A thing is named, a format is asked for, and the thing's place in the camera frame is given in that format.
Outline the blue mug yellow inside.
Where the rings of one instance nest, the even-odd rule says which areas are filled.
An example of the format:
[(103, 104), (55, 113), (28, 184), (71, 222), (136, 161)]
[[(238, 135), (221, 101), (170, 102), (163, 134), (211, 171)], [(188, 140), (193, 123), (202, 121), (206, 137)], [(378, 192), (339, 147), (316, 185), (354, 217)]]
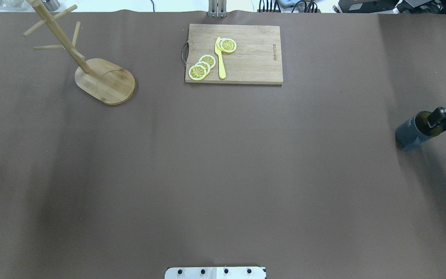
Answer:
[(443, 132), (442, 127), (433, 128), (428, 125), (430, 112), (421, 111), (395, 130), (395, 143), (398, 148), (409, 152), (419, 147), (423, 142), (434, 138)]

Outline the bamboo mug tree rack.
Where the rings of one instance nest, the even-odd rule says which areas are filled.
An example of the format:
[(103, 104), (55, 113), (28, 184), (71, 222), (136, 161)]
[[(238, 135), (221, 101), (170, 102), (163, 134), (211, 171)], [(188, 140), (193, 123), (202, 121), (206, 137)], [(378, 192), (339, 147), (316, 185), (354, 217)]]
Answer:
[(27, 2), (41, 19), (24, 32), (23, 36), (29, 37), (40, 27), (46, 25), (60, 43), (58, 45), (35, 46), (34, 50), (65, 49), (79, 66), (74, 74), (76, 85), (102, 103), (119, 105), (131, 98), (135, 92), (136, 81), (127, 69), (101, 58), (86, 60), (85, 56), (77, 50), (76, 44), (81, 22), (76, 23), (72, 39), (65, 35), (64, 30), (57, 23), (57, 19), (76, 10), (76, 5), (52, 15), (41, 0)]

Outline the wooden cutting board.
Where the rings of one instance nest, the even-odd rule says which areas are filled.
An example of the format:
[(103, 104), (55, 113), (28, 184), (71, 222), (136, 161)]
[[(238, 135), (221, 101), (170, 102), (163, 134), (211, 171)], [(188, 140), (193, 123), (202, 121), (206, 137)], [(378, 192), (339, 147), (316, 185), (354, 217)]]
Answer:
[[(218, 76), (218, 57), (214, 52), (217, 37), (231, 38), (237, 43), (233, 53), (222, 52), (226, 78)], [(201, 83), (282, 85), (283, 62), (279, 26), (190, 24), (188, 28), (188, 54), (185, 81), (188, 69), (202, 55), (212, 55), (216, 65)]]

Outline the lemon slice by knife tip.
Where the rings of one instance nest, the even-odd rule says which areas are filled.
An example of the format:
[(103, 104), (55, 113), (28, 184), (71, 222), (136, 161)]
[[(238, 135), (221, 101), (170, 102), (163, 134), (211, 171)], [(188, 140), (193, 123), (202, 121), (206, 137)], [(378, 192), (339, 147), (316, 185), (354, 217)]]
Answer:
[(217, 48), (225, 53), (233, 53), (237, 49), (237, 43), (231, 38), (221, 38), (217, 43)]

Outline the lemon slice middle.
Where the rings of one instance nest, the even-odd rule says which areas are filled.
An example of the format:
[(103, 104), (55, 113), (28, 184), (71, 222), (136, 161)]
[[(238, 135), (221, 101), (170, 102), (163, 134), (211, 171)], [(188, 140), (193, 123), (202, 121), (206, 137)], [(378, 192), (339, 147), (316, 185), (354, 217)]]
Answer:
[(211, 70), (211, 65), (204, 61), (197, 62), (195, 65), (202, 66), (205, 69), (206, 74), (208, 74)]

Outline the lemon slice back of stack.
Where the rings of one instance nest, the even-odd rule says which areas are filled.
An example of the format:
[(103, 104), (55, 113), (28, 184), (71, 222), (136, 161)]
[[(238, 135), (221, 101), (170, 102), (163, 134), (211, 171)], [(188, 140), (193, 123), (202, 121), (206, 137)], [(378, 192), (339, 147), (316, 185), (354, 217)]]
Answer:
[(216, 65), (216, 59), (212, 55), (202, 55), (199, 59), (199, 62), (205, 62), (209, 64), (209, 67), (212, 69)]

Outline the lemon slice front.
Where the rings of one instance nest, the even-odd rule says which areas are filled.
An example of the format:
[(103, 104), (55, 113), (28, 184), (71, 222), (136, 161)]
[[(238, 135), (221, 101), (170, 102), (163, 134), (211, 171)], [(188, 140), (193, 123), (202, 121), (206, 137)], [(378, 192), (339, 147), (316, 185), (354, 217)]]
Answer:
[(193, 65), (188, 69), (188, 77), (193, 81), (201, 81), (207, 76), (205, 69), (199, 65)]

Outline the metal weight cylinder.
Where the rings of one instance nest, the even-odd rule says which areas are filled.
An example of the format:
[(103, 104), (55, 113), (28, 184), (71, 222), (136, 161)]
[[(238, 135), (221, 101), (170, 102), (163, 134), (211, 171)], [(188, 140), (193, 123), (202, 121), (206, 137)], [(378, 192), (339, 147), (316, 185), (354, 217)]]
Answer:
[(41, 2), (48, 11), (57, 11), (61, 6), (59, 0), (41, 0)]

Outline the aluminium frame post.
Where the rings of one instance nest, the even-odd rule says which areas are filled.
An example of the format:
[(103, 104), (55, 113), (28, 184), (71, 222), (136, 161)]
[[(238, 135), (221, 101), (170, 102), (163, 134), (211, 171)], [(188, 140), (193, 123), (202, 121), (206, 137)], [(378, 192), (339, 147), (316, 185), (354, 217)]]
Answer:
[(226, 0), (209, 0), (208, 7), (209, 18), (226, 18), (228, 15)]

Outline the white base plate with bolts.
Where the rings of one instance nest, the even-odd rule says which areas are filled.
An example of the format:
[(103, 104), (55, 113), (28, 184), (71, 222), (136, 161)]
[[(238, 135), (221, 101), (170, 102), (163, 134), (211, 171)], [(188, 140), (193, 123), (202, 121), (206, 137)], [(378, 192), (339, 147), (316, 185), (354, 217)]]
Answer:
[(267, 279), (265, 267), (173, 267), (168, 268), (165, 279)]

